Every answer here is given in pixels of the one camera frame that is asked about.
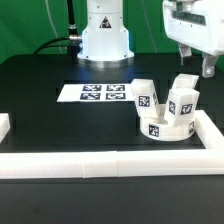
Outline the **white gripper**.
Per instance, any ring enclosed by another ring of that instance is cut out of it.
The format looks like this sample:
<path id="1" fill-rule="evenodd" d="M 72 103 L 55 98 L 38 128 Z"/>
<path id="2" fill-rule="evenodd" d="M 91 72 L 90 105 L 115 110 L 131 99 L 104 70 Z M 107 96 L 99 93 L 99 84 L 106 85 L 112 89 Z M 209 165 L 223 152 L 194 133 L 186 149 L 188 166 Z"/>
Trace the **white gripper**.
<path id="1" fill-rule="evenodd" d="M 191 48 L 202 53 L 202 76 L 213 77 L 224 55 L 224 0 L 163 0 L 167 36 L 179 42 L 182 65 L 192 63 Z"/>

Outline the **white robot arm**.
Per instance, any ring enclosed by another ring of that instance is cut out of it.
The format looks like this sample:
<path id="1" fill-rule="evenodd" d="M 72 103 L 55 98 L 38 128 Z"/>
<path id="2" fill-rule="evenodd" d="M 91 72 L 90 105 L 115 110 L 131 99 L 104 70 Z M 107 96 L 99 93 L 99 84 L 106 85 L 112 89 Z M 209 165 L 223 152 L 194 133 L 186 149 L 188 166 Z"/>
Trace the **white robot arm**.
<path id="1" fill-rule="evenodd" d="M 163 0 L 165 33 L 178 43 L 183 59 L 193 49 L 203 55 L 202 75 L 215 74 L 224 55 L 224 0 Z M 123 25 L 123 0 L 87 0 L 87 26 L 82 32 L 81 62 L 117 67 L 134 58 L 129 31 Z"/>

